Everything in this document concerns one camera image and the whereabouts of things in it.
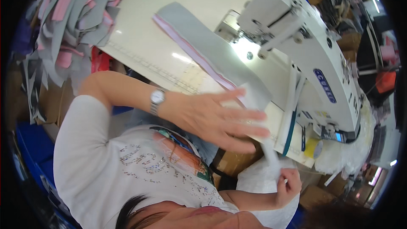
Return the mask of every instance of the plastic bag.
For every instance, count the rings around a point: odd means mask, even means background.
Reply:
[[[293,161],[287,157],[279,158],[282,168],[295,168]],[[270,166],[265,157],[255,162],[237,176],[236,190],[250,193],[275,193],[277,192],[277,180],[274,175],[280,175],[280,169]],[[263,226],[274,229],[285,229],[293,218],[300,201],[298,194],[282,209],[268,211],[252,211]]]
[[[326,174],[337,174],[343,169],[346,175],[359,172],[369,155],[376,125],[366,96],[360,114],[359,137],[352,144],[323,140],[321,155],[315,160],[315,170]]]

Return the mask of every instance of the woman's hand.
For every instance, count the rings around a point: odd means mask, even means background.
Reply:
[[[301,191],[300,174],[297,169],[283,168],[277,182],[276,206],[282,208]]]
[[[268,129],[239,122],[239,120],[265,120],[266,114],[258,110],[228,109],[221,106],[221,102],[236,99],[244,94],[244,89],[203,95],[166,92],[166,100],[159,107],[158,115],[223,150],[254,153],[256,149],[251,142],[238,140],[232,136],[267,137],[270,134]]]

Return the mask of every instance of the stacked fabric pieces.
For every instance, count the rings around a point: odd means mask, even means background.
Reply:
[[[31,123],[44,121],[38,108],[41,83],[48,77],[59,87],[72,78],[74,94],[91,73],[91,50],[106,45],[119,12],[120,0],[37,0],[26,17],[38,15],[35,50],[21,64],[30,107]]]

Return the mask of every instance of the white fabric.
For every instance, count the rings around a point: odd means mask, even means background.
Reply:
[[[100,101],[78,96],[55,143],[55,185],[83,228],[114,228],[121,207],[140,194],[150,198],[136,209],[174,201],[187,207],[201,204],[238,211],[205,180],[207,167],[197,162],[199,157],[180,146],[172,152],[169,139],[148,129],[153,125],[135,127],[108,140],[109,119]],[[188,146],[198,154],[193,145]]]
[[[280,157],[279,161],[282,168],[295,168],[293,161],[288,157]],[[270,165],[263,157],[239,173],[236,190],[258,194],[276,193],[278,178],[274,175],[280,175],[280,169]],[[282,209],[252,211],[252,213],[263,226],[285,229],[293,218],[299,201],[300,195],[298,194]]]

